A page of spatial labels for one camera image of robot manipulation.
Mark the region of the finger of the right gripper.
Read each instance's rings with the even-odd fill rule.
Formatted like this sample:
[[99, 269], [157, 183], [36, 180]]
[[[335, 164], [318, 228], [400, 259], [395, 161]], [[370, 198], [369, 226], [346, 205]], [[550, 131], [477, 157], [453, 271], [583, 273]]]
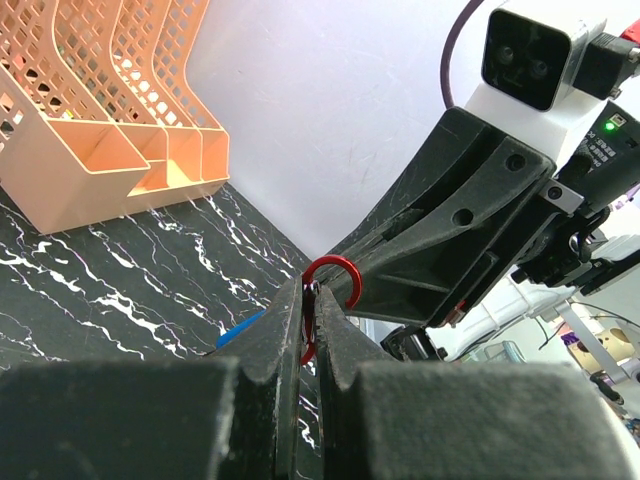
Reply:
[[498, 278], [556, 216], [540, 197], [553, 165], [479, 117], [451, 108], [333, 251], [365, 278]]
[[363, 289], [350, 314], [416, 327], [470, 309], [546, 226], [547, 164], [410, 164], [332, 249]]

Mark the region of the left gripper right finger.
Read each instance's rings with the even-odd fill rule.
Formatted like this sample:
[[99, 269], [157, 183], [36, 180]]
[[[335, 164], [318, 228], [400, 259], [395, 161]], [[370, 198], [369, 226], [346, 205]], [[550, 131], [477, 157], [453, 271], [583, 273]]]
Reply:
[[562, 364], [400, 362], [315, 300], [328, 479], [631, 479], [634, 442]]

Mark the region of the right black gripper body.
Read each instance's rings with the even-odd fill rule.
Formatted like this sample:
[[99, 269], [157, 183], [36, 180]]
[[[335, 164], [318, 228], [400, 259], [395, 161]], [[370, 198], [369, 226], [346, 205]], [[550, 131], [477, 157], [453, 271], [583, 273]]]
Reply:
[[511, 279], [548, 287], [581, 286], [595, 261], [589, 237], [612, 212], [611, 204], [639, 185], [639, 121], [609, 101], [568, 162], [554, 176], [581, 204], [556, 217], [517, 263]]

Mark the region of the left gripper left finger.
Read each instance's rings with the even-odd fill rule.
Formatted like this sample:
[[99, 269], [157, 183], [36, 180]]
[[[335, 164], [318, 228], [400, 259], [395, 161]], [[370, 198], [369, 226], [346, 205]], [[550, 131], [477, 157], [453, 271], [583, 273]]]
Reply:
[[303, 287], [197, 360], [23, 364], [1, 376], [5, 479], [290, 479]]

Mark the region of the key with blue tag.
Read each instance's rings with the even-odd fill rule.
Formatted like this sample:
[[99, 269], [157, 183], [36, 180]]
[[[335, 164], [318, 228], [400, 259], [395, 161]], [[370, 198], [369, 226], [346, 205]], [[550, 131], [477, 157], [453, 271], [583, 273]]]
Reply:
[[234, 340], [238, 335], [240, 335], [242, 332], [244, 332], [247, 328], [249, 328], [256, 320], [258, 320], [265, 313], [266, 313], [265, 310], [263, 310], [261, 312], [258, 312], [256, 314], [252, 315], [251, 317], [247, 318], [246, 320], [244, 320], [240, 324], [236, 325], [232, 329], [228, 330], [223, 335], [221, 335], [218, 338], [218, 340], [217, 340], [217, 342], [215, 344], [215, 349], [218, 350], [220, 348], [223, 348], [229, 342]]

